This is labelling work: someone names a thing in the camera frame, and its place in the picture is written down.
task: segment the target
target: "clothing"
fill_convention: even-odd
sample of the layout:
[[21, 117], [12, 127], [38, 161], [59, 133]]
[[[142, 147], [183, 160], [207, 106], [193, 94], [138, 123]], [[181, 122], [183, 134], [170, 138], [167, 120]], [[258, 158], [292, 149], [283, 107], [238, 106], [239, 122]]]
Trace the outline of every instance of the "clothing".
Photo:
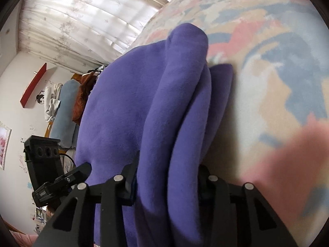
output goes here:
[[[208, 38], [192, 24], [109, 65], [82, 116], [75, 162], [87, 184], [119, 174], [140, 150], [138, 192], [123, 208], [128, 246], [201, 246], [198, 166], [224, 113], [229, 64], [207, 67]], [[95, 242], [100, 243], [96, 206]]]
[[44, 118], [47, 122], [54, 120], [57, 109], [60, 105], [59, 97], [62, 86], [62, 83], [55, 84], [54, 93], [52, 93], [52, 89], [49, 86], [44, 90]]
[[94, 72], [84, 74], [81, 77], [81, 85], [79, 87], [77, 99], [73, 107], [72, 117], [72, 120], [78, 125], [80, 125], [81, 123], [82, 114], [85, 110], [88, 96], [90, 95], [90, 92], [92, 91], [95, 85], [96, 78], [97, 76]]
[[101, 65], [97, 69], [89, 70], [87, 73], [90, 73], [90, 72], [102, 72], [105, 68], [106, 68], [105, 65]]

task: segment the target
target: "brown cloth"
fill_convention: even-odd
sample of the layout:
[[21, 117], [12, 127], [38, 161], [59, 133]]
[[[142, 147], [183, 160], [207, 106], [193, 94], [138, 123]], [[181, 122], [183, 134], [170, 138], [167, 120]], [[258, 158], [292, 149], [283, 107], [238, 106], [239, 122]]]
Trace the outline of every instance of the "brown cloth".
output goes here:
[[73, 118], [72, 120], [80, 125], [82, 114], [85, 111], [86, 103], [88, 100], [88, 96], [92, 91], [97, 76], [94, 73], [89, 73], [87, 75], [83, 75], [81, 77], [81, 85], [78, 90], [77, 99], [75, 100], [75, 104], [73, 107]]

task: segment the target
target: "curtain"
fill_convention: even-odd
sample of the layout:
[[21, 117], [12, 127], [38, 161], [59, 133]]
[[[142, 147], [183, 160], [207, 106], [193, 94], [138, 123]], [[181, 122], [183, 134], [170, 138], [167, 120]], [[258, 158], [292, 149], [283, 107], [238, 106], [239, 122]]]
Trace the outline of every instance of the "curtain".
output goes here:
[[121, 56], [171, 0], [23, 0], [19, 49], [84, 73]]

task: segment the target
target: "red shelf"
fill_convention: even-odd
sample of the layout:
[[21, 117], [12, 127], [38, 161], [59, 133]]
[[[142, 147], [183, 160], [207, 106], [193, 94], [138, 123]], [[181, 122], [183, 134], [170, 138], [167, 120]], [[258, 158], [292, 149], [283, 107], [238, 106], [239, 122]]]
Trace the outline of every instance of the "red shelf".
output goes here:
[[42, 66], [42, 68], [38, 71], [38, 73], [33, 78], [32, 82], [27, 87], [26, 91], [24, 92], [24, 94], [23, 94], [23, 96], [20, 100], [20, 103], [21, 103], [23, 108], [25, 108], [25, 105], [26, 105], [27, 101], [29, 100], [34, 88], [36, 88], [38, 82], [40, 81], [42, 76], [45, 74], [46, 70], [47, 70], [47, 63], [45, 63]]

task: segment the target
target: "framed picture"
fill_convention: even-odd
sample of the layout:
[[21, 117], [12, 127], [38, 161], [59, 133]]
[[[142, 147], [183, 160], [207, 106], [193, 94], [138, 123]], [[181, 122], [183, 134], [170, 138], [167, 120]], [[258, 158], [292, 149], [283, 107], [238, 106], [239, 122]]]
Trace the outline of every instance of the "framed picture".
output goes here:
[[5, 157], [10, 137], [11, 129], [0, 122], [0, 168], [3, 170], [5, 166]]

